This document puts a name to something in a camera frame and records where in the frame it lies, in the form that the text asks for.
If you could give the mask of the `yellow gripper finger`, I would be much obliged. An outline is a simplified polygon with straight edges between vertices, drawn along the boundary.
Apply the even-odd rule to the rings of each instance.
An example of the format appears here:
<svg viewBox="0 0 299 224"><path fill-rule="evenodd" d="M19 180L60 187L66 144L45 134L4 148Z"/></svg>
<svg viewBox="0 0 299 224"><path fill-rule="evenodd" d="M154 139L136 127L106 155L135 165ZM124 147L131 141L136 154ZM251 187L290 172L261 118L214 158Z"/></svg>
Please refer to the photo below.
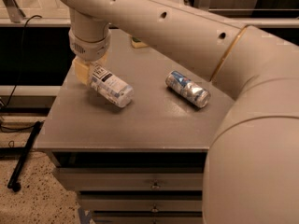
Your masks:
<svg viewBox="0 0 299 224"><path fill-rule="evenodd" d="M96 63L101 66L105 66L107 64L107 56L108 53L106 52L103 57L101 57L99 60L96 61Z"/></svg>
<svg viewBox="0 0 299 224"><path fill-rule="evenodd" d="M92 65L79 57L76 57L72 64L75 68L75 75L82 84L88 86L90 84L90 73Z"/></svg>

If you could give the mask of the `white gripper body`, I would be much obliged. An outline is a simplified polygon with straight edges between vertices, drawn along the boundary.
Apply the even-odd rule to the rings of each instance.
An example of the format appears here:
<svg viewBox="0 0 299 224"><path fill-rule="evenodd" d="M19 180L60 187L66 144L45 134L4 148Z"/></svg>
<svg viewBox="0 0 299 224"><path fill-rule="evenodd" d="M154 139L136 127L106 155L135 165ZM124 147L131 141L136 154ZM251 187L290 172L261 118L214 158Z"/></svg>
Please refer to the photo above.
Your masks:
<svg viewBox="0 0 299 224"><path fill-rule="evenodd" d="M97 61L102 58L110 45L111 32L101 41L87 42L77 38L73 31L69 31L69 45L73 53L80 59L88 62Z"/></svg>

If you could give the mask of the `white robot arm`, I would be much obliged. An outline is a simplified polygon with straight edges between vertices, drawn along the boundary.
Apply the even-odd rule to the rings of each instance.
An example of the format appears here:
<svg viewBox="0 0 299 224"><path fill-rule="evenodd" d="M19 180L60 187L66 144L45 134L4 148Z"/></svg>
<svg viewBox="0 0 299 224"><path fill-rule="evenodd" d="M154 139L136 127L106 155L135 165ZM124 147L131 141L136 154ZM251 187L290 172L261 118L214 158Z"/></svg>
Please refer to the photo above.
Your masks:
<svg viewBox="0 0 299 224"><path fill-rule="evenodd" d="M299 50L168 0L60 0L111 23L234 99L208 149L205 224L299 224Z"/></svg>

